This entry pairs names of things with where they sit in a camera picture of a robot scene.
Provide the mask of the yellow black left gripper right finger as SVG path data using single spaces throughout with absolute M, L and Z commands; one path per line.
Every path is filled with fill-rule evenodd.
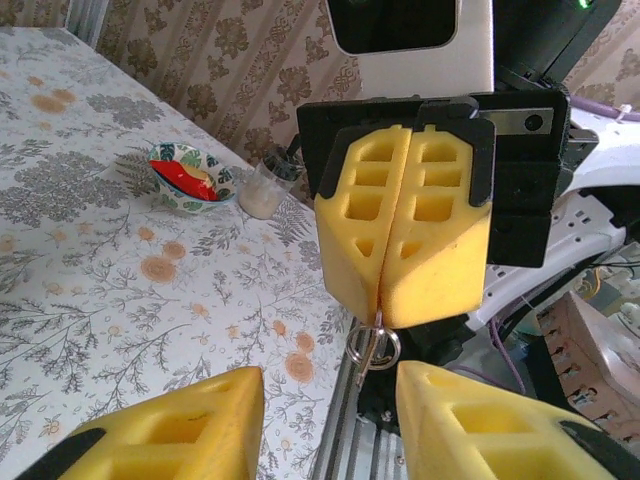
M 397 369 L 409 480 L 625 480 L 625 449 L 562 408 L 419 361 Z

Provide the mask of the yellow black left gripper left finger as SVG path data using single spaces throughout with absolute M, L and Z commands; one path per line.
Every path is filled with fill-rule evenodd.
M 241 367 L 86 422 L 19 480 L 256 480 L 263 419 Z

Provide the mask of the silver key with ring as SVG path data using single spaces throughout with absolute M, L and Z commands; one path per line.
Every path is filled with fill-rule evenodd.
M 359 323 L 348 334 L 346 354 L 356 365 L 356 386 L 364 386 L 371 371 L 384 371 L 395 366 L 402 351 L 398 334 L 386 327 L 378 310 L 372 325 Z

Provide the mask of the clear jar with black lid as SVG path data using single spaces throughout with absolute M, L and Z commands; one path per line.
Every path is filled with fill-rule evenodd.
M 239 205 L 250 216 L 271 218 L 304 172 L 298 152 L 274 147 L 255 167 L 239 190 Z

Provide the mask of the pink perforated block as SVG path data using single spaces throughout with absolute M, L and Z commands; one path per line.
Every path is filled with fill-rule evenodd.
M 536 320 L 569 406 L 640 455 L 640 338 L 574 293 Z

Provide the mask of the red snack packet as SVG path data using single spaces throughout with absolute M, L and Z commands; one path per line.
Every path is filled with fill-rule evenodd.
M 204 201 L 217 201 L 213 178 L 205 171 L 177 161 L 150 161 L 151 168 L 182 193 Z

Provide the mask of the long aluminium base rail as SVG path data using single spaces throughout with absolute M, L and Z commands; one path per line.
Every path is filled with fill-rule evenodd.
M 409 480 L 402 439 L 357 413 L 355 373 L 344 356 L 311 480 Z

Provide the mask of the aluminium corner post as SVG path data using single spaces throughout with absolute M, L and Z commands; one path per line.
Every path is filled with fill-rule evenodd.
M 109 3 L 110 0 L 69 0 L 65 28 L 96 49 Z

